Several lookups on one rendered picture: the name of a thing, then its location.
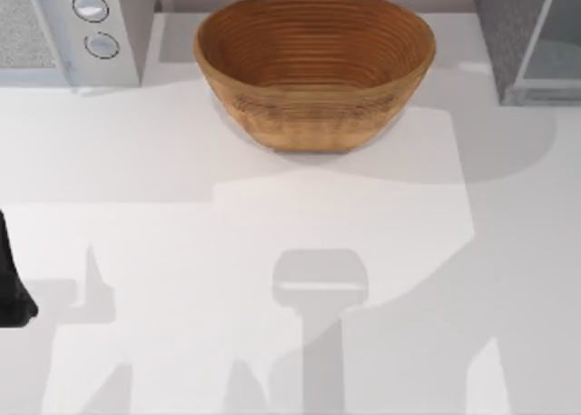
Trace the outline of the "round microwave knob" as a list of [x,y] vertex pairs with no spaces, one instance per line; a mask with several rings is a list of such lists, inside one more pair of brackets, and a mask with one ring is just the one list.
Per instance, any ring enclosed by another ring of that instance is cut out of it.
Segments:
[[109,15],[109,6],[105,0],[73,0],[74,13],[89,23],[101,23]]
[[118,41],[112,35],[103,32],[86,36],[84,47],[91,56],[102,60],[113,59],[120,52]]

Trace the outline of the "grey cabinet with dark inside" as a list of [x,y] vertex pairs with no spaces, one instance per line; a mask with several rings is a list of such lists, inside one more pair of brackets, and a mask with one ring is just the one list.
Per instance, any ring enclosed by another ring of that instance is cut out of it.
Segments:
[[504,106],[581,106],[581,0],[474,0]]

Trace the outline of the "brown woven basket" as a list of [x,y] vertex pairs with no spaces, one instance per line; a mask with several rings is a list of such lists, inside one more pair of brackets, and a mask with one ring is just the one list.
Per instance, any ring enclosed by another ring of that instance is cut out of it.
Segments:
[[200,23],[192,52],[256,143],[341,153],[390,126],[437,41],[424,18],[386,0],[239,0]]

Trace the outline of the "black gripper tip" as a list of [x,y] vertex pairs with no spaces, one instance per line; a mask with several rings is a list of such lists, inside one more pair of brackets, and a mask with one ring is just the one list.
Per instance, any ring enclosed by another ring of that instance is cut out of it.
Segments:
[[16,269],[5,215],[0,210],[0,328],[22,328],[38,312]]

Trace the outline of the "pale microwave oven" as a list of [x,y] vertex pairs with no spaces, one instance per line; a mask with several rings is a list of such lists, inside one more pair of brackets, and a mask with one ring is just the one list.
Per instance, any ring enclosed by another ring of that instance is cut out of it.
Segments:
[[[73,0],[0,0],[0,87],[134,87],[147,60],[158,0],[105,0],[101,23],[79,18]],[[112,35],[119,54],[91,56],[84,38]]]

